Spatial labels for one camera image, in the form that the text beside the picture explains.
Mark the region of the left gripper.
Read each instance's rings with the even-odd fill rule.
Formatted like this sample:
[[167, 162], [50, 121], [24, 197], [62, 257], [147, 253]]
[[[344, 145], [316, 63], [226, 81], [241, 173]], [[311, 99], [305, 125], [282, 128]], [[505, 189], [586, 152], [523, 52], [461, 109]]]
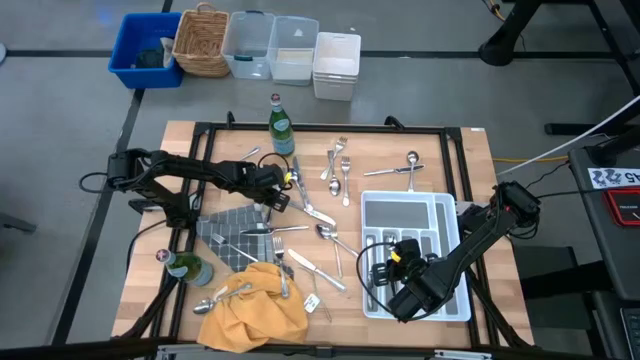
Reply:
[[284, 212], [290, 197], [281, 192], [284, 187], [284, 172], [278, 165], [258, 166], [251, 162], [240, 162], [239, 192], [253, 200], [273, 200], [272, 207], [266, 206], [264, 223], [271, 226], [273, 209]]

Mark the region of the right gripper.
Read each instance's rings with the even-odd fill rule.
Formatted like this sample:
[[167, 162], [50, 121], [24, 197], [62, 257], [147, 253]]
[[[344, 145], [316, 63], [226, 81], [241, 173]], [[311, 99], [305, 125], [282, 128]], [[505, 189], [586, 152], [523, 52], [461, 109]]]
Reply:
[[404, 282], [425, 268], [419, 241], [415, 238], [401, 240], [391, 245], [391, 256], [386, 263], [372, 265], [372, 283], [382, 287], [392, 282]]

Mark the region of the grey checked cloth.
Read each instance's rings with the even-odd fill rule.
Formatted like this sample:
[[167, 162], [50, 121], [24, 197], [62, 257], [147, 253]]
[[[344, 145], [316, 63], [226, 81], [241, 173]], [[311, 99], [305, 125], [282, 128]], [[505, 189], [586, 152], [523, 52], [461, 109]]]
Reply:
[[272, 235], [244, 236], [242, 230], [267, 228], [265, 210], [254, 204], [201, 216], [197, 221], [197, 234], [205, 245], [233, 272], [242, 272], [253, 261], [243, 257], [226, 245], [220, 246], [211, 239], [213, 233], [226, 238], [232, 245], [258, 259], [258, 262], [276, 263]]

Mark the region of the green glass water bottle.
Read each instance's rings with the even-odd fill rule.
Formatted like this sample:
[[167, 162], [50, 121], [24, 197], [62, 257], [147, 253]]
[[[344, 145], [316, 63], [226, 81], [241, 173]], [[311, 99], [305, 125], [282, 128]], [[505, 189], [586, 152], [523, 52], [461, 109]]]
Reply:
[[280, 155], [289, 156], [295, 150], [293, 128], [290, 118], [282, 107], [279, 94], [273, 93], [270, 102], [272, 111], [269, 118], [269, 131], [274, 151]]
[[213, 278], [213, 266], [192, 252], [159, 249], [155, 257], [171, 276], [193, 286], [203, 287]]

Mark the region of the yellow cloth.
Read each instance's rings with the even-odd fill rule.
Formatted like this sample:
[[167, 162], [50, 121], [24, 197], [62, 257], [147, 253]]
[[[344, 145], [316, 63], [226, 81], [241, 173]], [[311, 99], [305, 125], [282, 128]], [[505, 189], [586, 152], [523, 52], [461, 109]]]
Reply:
[[294, 281], [286, 280], [289, 297], [283, 298], [280, 268], [257, 262], [229, 276], [215, 293], [226, 294], [246, 283], [250, 289], [216, 302], [205, 315], [197, 342], [234, 353], [248, 352], [271, 340], [304, 342], [309, 321], [305, 297]]

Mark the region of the clear plastic bin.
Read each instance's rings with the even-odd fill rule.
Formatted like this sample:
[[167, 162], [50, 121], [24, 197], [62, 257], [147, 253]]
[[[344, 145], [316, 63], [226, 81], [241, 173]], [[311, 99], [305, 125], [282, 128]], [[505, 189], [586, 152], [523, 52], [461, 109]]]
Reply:
[[307, 86], [311, 83], [319, 22], [299, 16], [276, 16], [268, 59], [275, 83]]

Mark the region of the white plastic bin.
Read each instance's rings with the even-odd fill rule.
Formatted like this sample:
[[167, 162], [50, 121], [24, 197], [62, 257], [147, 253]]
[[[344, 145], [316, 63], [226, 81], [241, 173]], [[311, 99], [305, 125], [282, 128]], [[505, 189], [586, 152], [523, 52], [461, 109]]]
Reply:
[[315, 97], [351, 101], [358, 81], [361, 36], [319, 32], [312, 67]]

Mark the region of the clear plastic container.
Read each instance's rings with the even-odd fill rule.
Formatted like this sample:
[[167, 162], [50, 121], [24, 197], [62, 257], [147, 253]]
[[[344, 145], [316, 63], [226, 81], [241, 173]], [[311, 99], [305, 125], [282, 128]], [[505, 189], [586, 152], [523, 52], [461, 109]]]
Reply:
[[222, 55], [235, 78], [270, 78], [268, 55], [274, 20], [272, 13], [258, 10], [231, 14]]

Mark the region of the wicker basket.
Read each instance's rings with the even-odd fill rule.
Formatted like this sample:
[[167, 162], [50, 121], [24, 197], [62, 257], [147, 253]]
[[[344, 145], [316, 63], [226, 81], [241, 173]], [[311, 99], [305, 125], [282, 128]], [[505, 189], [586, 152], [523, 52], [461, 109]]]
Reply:
[[207, 2], [182, 13], [172, 55], [186, 73], [220, 78], [230, 72], [222, 55], [229, 23], [228, 12]]

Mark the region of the black desk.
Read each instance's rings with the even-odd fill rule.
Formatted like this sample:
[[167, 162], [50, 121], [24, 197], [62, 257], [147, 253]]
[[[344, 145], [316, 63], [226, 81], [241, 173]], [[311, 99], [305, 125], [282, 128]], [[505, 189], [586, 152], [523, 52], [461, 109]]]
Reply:
[[590, 248], [581, 250], [579, 259], [581, 273], [588, 279], [585, 289], [596, 305], [597, 330], [608, 355], [632, 360], [620, 309], [640, 308], [640, 227], [615, 224], [604, 195], [607, 190], [640, 186], [594, 189], [588, 168], [640, 169], [640, 152], [629, 150], [593, 162], [588, 148], [572, 150], [569, 167], [593, 234]]

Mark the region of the blue plastic bin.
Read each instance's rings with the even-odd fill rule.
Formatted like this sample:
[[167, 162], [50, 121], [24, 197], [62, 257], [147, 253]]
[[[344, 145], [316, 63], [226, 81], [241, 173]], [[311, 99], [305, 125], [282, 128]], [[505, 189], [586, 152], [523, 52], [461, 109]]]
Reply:
[[128, 89], [179, 87], [183, 70], [174, 58], [169, 68], [135, 69], [131, 65], [139, 51], [162, 48], [161, 37], [174, 39], [180, 18], [178, 12], [125, 15], [112, 49], [108, 70]]

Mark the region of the red device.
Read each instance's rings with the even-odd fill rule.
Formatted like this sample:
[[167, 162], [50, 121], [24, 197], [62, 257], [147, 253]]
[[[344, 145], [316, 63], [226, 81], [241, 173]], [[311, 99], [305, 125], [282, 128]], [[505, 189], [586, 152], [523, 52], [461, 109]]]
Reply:
[[640, 187], [607, 190], [604, 198], [615, 224], [640, 227]]

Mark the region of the grey chair leg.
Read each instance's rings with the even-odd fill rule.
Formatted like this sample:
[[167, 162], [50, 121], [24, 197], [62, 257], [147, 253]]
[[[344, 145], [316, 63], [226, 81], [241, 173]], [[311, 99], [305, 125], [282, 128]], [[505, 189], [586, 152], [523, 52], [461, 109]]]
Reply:
[[3, 212], [0, 212], [0, 226], [3, 228], [19, 230], [25, 233], [34, 233], [37, 229], [35, 224]]

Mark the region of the black clamp bracket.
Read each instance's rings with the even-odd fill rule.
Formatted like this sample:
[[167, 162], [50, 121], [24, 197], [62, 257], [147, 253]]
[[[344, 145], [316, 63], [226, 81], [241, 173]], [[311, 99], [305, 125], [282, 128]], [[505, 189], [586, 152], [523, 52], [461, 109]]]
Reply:
[[150, 199], [131, 199], [128, 201], [128, 205], [137, 213], [143, 214], [145, 212], [163, 211], [171, 212], [172, 204], [165, 201], [153, 201]]

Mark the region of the black desk frame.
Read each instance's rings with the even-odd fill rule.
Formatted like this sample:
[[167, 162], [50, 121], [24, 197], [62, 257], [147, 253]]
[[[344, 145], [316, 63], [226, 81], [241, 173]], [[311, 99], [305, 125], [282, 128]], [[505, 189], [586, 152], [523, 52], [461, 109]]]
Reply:
[[[605, 59], [613, 60], [622, 70], [624, 77], [631, 87], [635, 96], [640, 95], [640, 80], [634, 76], [630, 63], [640, 60], [640, 53], [625, 54], [617, 43], [611, 27], [606, 22], [604, 15], [598, 8], [595, 0], [506, 0], [511, 2], [513, 7], [510, 13], [499, 18], [502, 25], [498, 30], [478, 49], [479, 58], [491, 66], [506, 66], [514, 59]], [[542, 52], [542, 53], [517, 53], [515, 51], [516, 41], [520, 38], [522, 31], [526, 28], [539, 7], [543, 4], [553, 5], [576, 5], [589, 8], [594, 18], [599, 32], [603, 36], [609, 50], [607, 52]], [[596, 134], [620, 135], [634, 128], [632, 120], [640, 118], [640, 105], [633, 105], [625, 110], [607, 124], [596, 127], [594, 124], [580, 123], [547, 123], [544, 125], [544, 132], [551, 136], [577, 136], [588, 130]]]

